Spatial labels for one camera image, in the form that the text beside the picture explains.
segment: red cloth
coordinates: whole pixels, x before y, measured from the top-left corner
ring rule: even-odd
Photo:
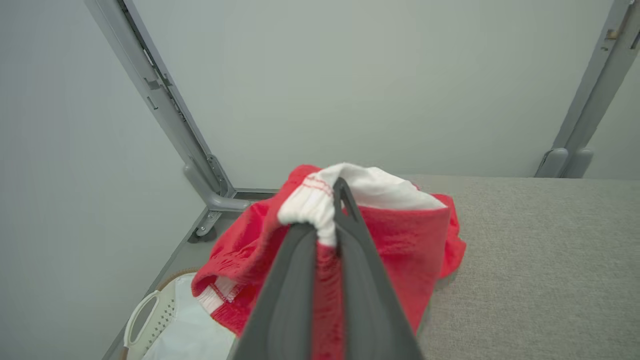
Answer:
[[[238,336],[288,230],[288,225],[278,222],[278,209],[307,175],[318,170],[308,165],[298,167],[272,199],[251,205],[220,236],[211,250],[209,262],[193,279],[195,297],[210,287],[222,299],[211,316]],[[436,281],[458,268],[466,248],[458,238],[460,228],[453,200],[446,195],[434,197],[447,207],[429,210],[359,207],[414,333]],[[342,359],[340,266],[335,248],[317,246],[314,359]],[[227,283],[231,283],[232,288],[223,290],[217,286],[219,277],[230,279]]]

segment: red stitching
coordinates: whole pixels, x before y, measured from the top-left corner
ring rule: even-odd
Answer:
[[[333,193],[333,188],[324,180],[321,179],[316,179],[314,177],[311,177],[311,175],[307,176],[307,180],[311,180],[311,181],[315,181],[317,183],[320,183],[322,186],[326,187],[326,189],[330,192]]]
[[[220,291],[220,289],[218,289],[218,287],[215,284],[211,284],[211,288],[213,289],[213,291],[216,292],[216,295],[220,298],[220,300],[224,302],[230,302],[226,296],[222,295],[222,291]]]
[[[227,298],[229,302],[233,302],[236,299],[236,296],[240,293],[240,291],[244,288],[244,286],[240,284],[236,284],[233,289],[229,292],[229,296],[232,299]]]
[[[313,185],[309,185],[309,184],[302,184],[302,186],[304,186],[305,188],[311,188],[311,189],[320,190],[323,193],[325,193],[327,196],[333,197],[333,195],[330,192],[328,192],[325,188],[321,188],[319,186],[313,186]]]

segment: white laundry basket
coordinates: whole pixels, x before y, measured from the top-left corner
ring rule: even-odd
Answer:
[[[235,335],[222,325],[213,320],[209,314],[201,307],[196,299],[191,296],[191,280],[198,268],[189,268],[180,271],[157,287],[147,295],[131,314],[124,334],[124,349],[122,350],[121,360],[149,360],[164,359],[168,357],[159,357],[157,352],[160,351],[156,344],[159,338],[163,347],[171,346],[173,350],[184,349],[185,356],[192,359],[193,354],[187,354],[190,348],[200,344],[200,350],[207,348],[206,359],[217,360],[227,359],[229,352],[235,340]],[[147,304],[155,301],[149,311]],[[200,328],[204,327],[204,331],[192,333],[190,337],[184,337],[182,332],[176,334],[175,331],[165,330],[171,326],[178,326],[182,319],[188,316],[190,320],[194,317],[199,323]],[[141,329],[134,333],[134,328]]]

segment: gray carpeted surface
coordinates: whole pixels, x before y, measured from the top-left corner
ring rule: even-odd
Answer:
[[[404,176],[452,195],[467,253],[428,359],[640,359],[640,182]]]

